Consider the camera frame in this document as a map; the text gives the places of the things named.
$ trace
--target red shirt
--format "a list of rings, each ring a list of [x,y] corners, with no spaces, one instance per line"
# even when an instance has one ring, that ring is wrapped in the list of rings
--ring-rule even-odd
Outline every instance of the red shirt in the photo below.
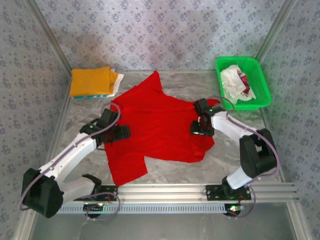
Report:
[[[194,102],[166,95],[157,71],[112,102],[121,109],[117,124],[128,125],[131,132],[129,138],[104,146],[117,186],[148,172],[145,156],[195,163],[214,145],[211,136],[190,134],[192,121],[198,119]],[[211,106],[217,103],[218,100],[209,100]]]

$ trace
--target patterned wall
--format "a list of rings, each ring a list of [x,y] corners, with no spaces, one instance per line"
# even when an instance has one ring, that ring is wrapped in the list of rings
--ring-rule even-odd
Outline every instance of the patterned wall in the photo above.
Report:
[[[254,56],[283,0],[38,0],[73,68],[207,70]]]
[[[273,96],[268,121],[314,239],[320,239],[319,46],[320,2],[298,1],[262,64]]]
[[[9,240],[23,174],[46,158],[69,78],[24,2],[0,9],[0,240]]]

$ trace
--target green basket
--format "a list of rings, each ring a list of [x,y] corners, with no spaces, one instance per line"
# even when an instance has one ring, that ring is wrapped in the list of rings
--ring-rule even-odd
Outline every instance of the green basket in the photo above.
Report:
[[[246,74],[249,86],[255,94],[256,99],[249,101],[238,100],[234,105],[237,111],[254,111],[258,108],[263,108],[271,103],[271,95],[269,88],[260,67],[259,62],[250,56],[221,56],[215,61],[216,73],[220,84],[220,92],[224,97],[224,89],[221,81],[222,70],[231,65],[238,65],[239,68]],[[226,100],[223,100],[225,109],[232,110],[232,106]]]

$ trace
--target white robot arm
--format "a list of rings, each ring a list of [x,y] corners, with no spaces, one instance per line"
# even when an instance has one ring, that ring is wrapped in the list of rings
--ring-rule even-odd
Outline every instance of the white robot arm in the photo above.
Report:
[[[101,180],[89,174],[75,181],[64,181],[72,169],[99,145],[130,137],[130,129],[126,125],[113,125],[104,131],[111,122],[116,122],[117,116],[118,113],[105,109],[101,118],[84,125],[69,146],[54,159],[38,170],[28,169],[23,175],[22,196],[27,188],[29,190],[22,203],[50,218],[69,201],[107,192],[102,190]]]
[[[253,134],[258,132],[275,146],[269,130],[265,128],[257,130],[249,127],[228,116],[223,108],[209,106],[204,98],[196,101],[194,108],[198,114],[198,121],[191,124],[190,131],[192,134],[213,136],[215,130],[219,130],[239,145],[241,166],[222,180],[222,187],[226,195],[277,166],[271,148],[266,142]]]

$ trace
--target folded towel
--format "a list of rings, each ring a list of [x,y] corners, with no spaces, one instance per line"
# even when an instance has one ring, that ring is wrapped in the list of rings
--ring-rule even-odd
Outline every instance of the folded towel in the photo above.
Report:
[[[119,89],[123,74],[109,66],[89,69],[73,69],[70,97],[75,99],[112,97]]]

